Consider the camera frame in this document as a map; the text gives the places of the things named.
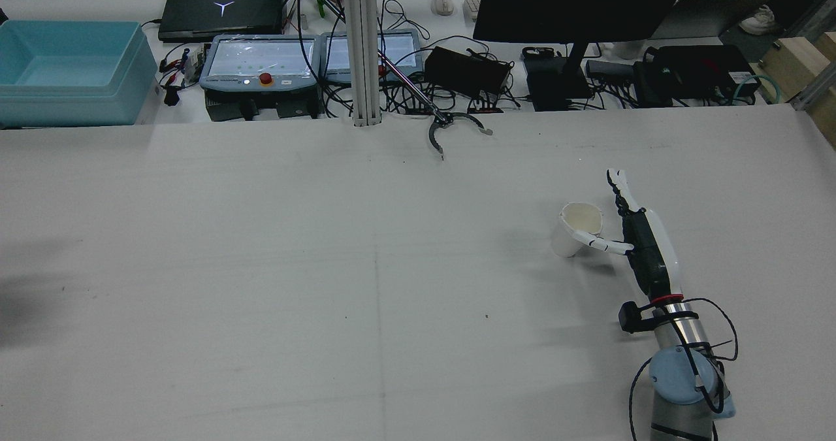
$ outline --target wooden block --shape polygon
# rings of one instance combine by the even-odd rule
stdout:
[[[787,101],[828,63],[830,60],[804,37],[782,37],[773,43],[758,66],[781,87],[782,101]]]
[[[830,87],[827,93],[810,105],[807,114],[831,146],[836,147],[836,87]]]
[[[829,60],[836,60],[836,33],[824,33],[815,43],[813,43],[818,51],[824,54]]]

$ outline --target monitor stand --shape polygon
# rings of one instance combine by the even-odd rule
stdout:
[[[592,96],[592,91],[583,76],[580,64],[583,62],[583,54],[586,54],[588,42],[575,42],[568,57],[560,57],[556,61],[560,65],[560,76],[555,93],[567,99],[583,98]]]
[[[535,111],[565,111],[572,99],[592,96],[580,68],[587,47],[587,42],[576,42],[568,57],[525,59],[528,92]]]

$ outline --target white paper cup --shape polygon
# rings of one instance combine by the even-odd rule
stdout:
[[[598,236],[603,229],[603,214],[598,206],[589,203],[568,203],[560,211],[558,225],[552,230],[552,251],[557,256],[571,257],[583,247],[572,238],[575,230]]]

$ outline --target light blue plastic bin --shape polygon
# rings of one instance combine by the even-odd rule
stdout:
[[[156,70],[136,22],[6,21],[0,25],[0,123],[130,125]]]

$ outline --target computer mouse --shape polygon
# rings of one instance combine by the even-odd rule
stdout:
[[[453,14],[455,7],[453,0],[432,0],[432,12],[436,15],[450,16]]]

